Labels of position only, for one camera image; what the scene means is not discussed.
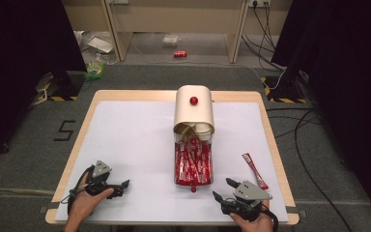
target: cable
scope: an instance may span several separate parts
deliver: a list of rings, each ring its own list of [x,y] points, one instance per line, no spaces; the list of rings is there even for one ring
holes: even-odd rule
[[[305,162],[303,161],[302,159],[302,155],[300,153],[300,148],[299,148],[299,145],[298,145],[298,128],[300,127],[300,124],[301,122],[303,121],[303,119],[313,111],[313,109],[309,110],[308,112],[306,112],[301,118],[300,118],[300,121],[297,123],[296,127],[295,127],[295,148],[297,150],[297,154],[298,154],[298,157],[300,158],[300,163],[302,164],[303,166],[303,169],[305,170],[306,172],[306,175],[309,177],[309,179],[312,181],[312,183],[315,185],[315,187],[318,189],[318,191],[324,196],[324,198],[328,201],[328,203],[330,204],[330,206],[332,206],[333,210],[339,215],[339,217],[342,219],[343,223],[345,224],[345,226],[347,227],[348,231],[352,232],[352,229],[351,229],[351,226],[349,225],[348,221],[345,220],[345,218],[342,216],[342,214],[339,212],[339,210],[336,208],[336,206],[333,204],[333,202],[330,200],[330,198],[327,196],[327,194],[321,189],[321,187],[318,185],[318,183],[315,181],[315,179],[312,177],[312,175],[310,174],[308,168],[306,167],[305,165]]]
[[[296,110],[310,110],[310,109],[314,109],[314,108],[271,108],[271,109],[266,109],[267,112],[269,111],[274,111],[274,110],[287,110],[287,109],[296,109]]]
[[[87,169],[86,169],[86,170],[81,174],[81,176],[79,177],[79,180],[77,181],[76,186],[75,186],[73,189],[71,189],[71,190],[69,191],[69,195],[67,195],[65,198],[63,198],[63,199],[60,201],[61,204],[68,204],[68,212],[69,212],[69,210],[70,210],[70,207],[71,207],[71,204],[73,203],[74,198],[75,198],[75,197],[77,196],[77,194],[78,194],[77,190],[80,188],[80,182],[82,182],[82,180],[83,180],[84,176],[86,175],[86,173],[89,173],[90,170],[91,170],[92,168],[94,168],[94,167],[95,167],[94,165],[88,167],[88,168],[87,168]]]
[[[312,122],[311,122],[311,121],[307,121],[306,123],[300,125],[300,128],[303,127],[303,126],[305,126],[305,125],[308,124],[308,123],[312,123]],[[295,130],[289,130],[289,131],[283,132],[283,133],[281,133],[281,134],[279,134],[279,135],[276,135],[274,138],[282,137],[282,136],[284,136],[284,135],[286,135],[286,134],[288,134],[288,133],[294,132],[294,131],[295,131]]]
[[[285,73],[285,71],[278,77],[278,81],[276,81],[276,84],[275,84],[275,86],[273,86],[273,87],[268,87],[269,89],[271,89],[271,90],[273,90],[273,89],[276,89],[276,88],[278,88],[278,85],[279,85],[279,82],[281,81],[281,79],[282,79],[282,75]]]
[[[272,71],[272,72],[283,72],[283,70],[282,70],[281,68],[277,67],[274,63],[270,62],[270,61],[267,60],[263,55],[261,55],[260,52],[256,51],[254,48],[252,48],[252,47],[248,44],[248,42],[245,40],[245,38],[244,38],[243,36],[241,36],[241,38],[243,39],[243,42],[244,42],[245,45],[248,47],[248,49],[249,49],[252,53],[254,53],[255,55],[258,56],[258,59],[262,59],[262,60],[264,60],[265,62],[267,62],[270,66],[273,66],[274,68],[276,68],[276,70],[266,69],[266,68],[264,68],[264,67],[262,66],[261,61],[260,61],[259,63],[260,63],[261,67],[262,67],[264,70]]]
[[[258,22],[260,23],[261,29],[264,32],[264,38],[265,38],[265,40],[268,42],[268,44],[270,44],[273,47],[273,49],[275,49],[275,46],[273,45],[273,42],[272,42],[271,34],[268,35],[267,29],[264,28],[264,26],[262,24],[262,21],[260,20],[260,17],[257,15],[257,11],[256,11],[256,7],[255,6],[254,6],[254,14],[255,14],[255,17],[258,19]]]
[[[306,72],[300,70],[299,75],[297,75],[295,86],[297,88],[297,92],[303,99],[307,99],[309,102],[316,104],[312,97],[312,94],[308,91],[308,79],[309,76],[306,74]]]
[[[270,119],[272,119],[272,118],[285,118],[285,119],[295,119],[295,120],[300,120],[300,118],[295,118],[295,117],[290,117],[290,116],[270,116],[270,117],[268,117],[268,118],[270,118]],[[322,125],[322,123],[312,122],[312,120],[313,120],[313,119],[316,119],[316,118],[318,118],[318,116],[313,117],[313,118],[311,118],[310,120],[303,120],[303,121],[306,122],[306,124],[311,123],[311,124],[314,124],[314,125]]]
[[[53,196],[54,191],[27,188],[0,188],[0,195],[4,193],[10,195]]]
[[[253,42],[252,40],[250,40],[249,37],[248,37],[247,35],[245,35],[245,36],[246,36],[246,39],[247,39],[250,43],[252,43],[252,44],[255,45],[255,46],[261,47],[260,45],[256,44],[256,43]],[[267,51],[269,51],[269,52],[274,53],[273,50],[267,49],[267,48],[265,48],[265,47],[262,47],[262,48],[263,48],[264,50],[267,50]]]
[[[267,18],[266,29],[268,28],[268,33],[270,34],[271,45],[272,45],[273,49],[275,49],[275,45],[273,44],[273,40],[272,40],[272,36],[271,36],[271,27],[270,27],[271,9],[270,9],[270,4],[268,2],[265,2],[264,5],[265,5],[265,14],[266,14],[266,18]]]
[[[265,36],[263,36],[263,39],[261,40],[260,49],[258,50],[258,54],[260,54],[260,56],[262,56],[262,55],[261,55],[261,50],[262,50],[262,47],[263,47],[263,44],[264,44],[264,38],[265,38]],[[261,68],[263,68],[264,70],[267,70],[267,69],[262,65],[262,63],[261,63],[261,59],[259,59],[260,56],[258,56],[258,63],[260,64]]]
[[[266,208],[266,210],[256,209],[256,207],[259,206],[259,205],[253,207],[250,204],[247,204],[247,203],[245,203],[241,200],[237,200],[237,199],[234,199],[234,198],[226,198],[225,201],[234,202],[234,203],[237,202],[238,204],[243,206],[245,211],[249,211],[249,212],[254,211],[258,214],[264,214],[264,215],[270,217],[273,220],[272,232],[277,232],[278,231],[278,227],[279,227],[278,217],[273,212],[271,212],[270,209],[266,205],[264,205],[263,203],[261,203],[261,206]]]
[[[260,75],[254,70],[254,69],[251,69],[250,67],[248,66],[245,66],[245,65],[237,65],[237,64],[220,64],[220,63],[214,63],[214,62],[189,62],[189,61],[183,61],[183,62],[168,62],[168,61],[158,61],[158,62],[154,62],[154,61],[149,61],[147,60],[145,57],[144,57],[144,54],[137,48],[137,46],[135,46],[134,44],[132,44],[131,46],[134,47],[134,49],[142,55],[142,58],[143,60],[146,62],[146,63],[149,63],[149,64],[153,64],[153,65],[181,65],[181,64],[191,64],[191,65],[218,65],[218,66],[225,66],[225,67],[228,67],[228,66],[232,66],[232,67],[243,67],[243,68],[247,68],[249,70],[251,70],[253,73],[255,73],[255,75],[258,77],[258,79],[260,79],[261,83],[263,83],[266,87],[270,88],[270,86],[268,86],[260,77]]]
[[[41,95],[41,98],[42,98],[42,99],[41,99],[41,100],[38,100],[38,101],[36,101],[36,102],[33,102],[33,103],[31,104],[32,107],[47,101],[47,92],[46,92],[46,90],[45,90],[45,89],[40,89],[40,90],[38,90],[38,94],[39,94],[39,93],[43,93],[43,94]]]
[[[90,88],[92,88],[93,81],[96,81],[96,80],[97,80],[97,79],[89,79],[89,78],[85,78],[85,79],[83,79],[83,84],[88,83],[87,85],[89,85],[89,86],[85,86],[85,87],[83,88],[83,85],[82,85],[80,91],[81,91],[81,92],[86,92],[86,91],[88,91]]]

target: human hand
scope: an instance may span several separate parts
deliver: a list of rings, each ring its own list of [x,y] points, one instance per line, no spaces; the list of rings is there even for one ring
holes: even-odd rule
[[[266,207],[270,208],[270,201],[263,200],[263,210],[267,210]],[[230,217],[236,222],[243,232],[272,232],[272,221],[271,218],[265,214],[259,214],[258,218],[254,221],[244,220],[237,214],[230,214]]]
[[[84,175],[82,181],[80,182],[80,186],[86,183],[88,173]],[[71,211],[69,212],[69,218],[66,222],[64,231],[65,232],[75,232],[78,230],[81,222],[88,217],[95,208],[99,205],[102,199],[106,198],[114,191],[113,188],[108,188],[103,192],[99,193],[98,195],[90,195],[87,191],[83,189],[79,189],[77,192],[77,196],[75,197],[73,204],[71,205]]]

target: table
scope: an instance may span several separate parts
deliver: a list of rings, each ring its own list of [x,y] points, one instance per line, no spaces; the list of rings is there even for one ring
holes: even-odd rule
[[[128,5],[107,5],[119,50],[125,60],[133,32],[225,34],[230,63],[240,45],[247,0],[130,0]]]
[[[271,125],[265,111],[262,98],[256,92],[226,92],[226,91],[212,91],[214,102],[258,102],[261,111],[261,120],[263,121],[264,130],[266,132],[267,142],[271,151],[272,161],[277,174],[277,181],[281,188],[285,205],[289,208],[295,208],[295,202],[289,187],[288,180],[285,175],[282,161],[280,159],[275,140],[271,131]],[[83,122],[80,133],[75,141],[74,147],[71,151],[70,158],[65,167],[65,171],[59,182],[59,186],[53,196],[52,202],[59,202],[62,200],[65,192],[67,182],[71,176],[71,171],[76,162],[79,150],[83,143],[86,132],[92,121],[95,109],[101,101],[135,101],[135,102],[173,102],[175,100],[176,91],[131,91],[131,90],[101,90],[98,91],[89,107],[86,118]],[[46,221],[53,224],[61,224],[62,221],[55,220],[57,209],[49,209],[46,214]],[[293,225],[298,223],[298,213],[289,213],[288,221],[281,222],[281,225]]]

